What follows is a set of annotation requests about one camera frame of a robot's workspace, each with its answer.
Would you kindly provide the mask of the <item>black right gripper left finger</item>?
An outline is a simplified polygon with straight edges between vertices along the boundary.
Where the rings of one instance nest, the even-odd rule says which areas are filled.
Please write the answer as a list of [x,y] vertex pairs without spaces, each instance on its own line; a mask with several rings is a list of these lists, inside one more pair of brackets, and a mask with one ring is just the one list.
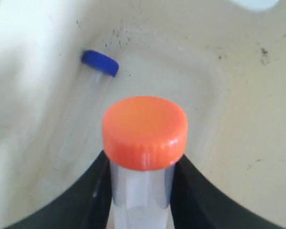
[[48,205],[9,229],[104,229],[112,202],[109,159],[100,152],[87,171]]

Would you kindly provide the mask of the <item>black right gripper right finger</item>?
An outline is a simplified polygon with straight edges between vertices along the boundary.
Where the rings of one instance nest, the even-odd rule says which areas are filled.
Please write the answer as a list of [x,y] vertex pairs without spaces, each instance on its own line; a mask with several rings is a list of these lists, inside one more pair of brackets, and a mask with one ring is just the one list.
[[175,164],[171,212],[176,229],[280,229],[213,185],[188,159]]

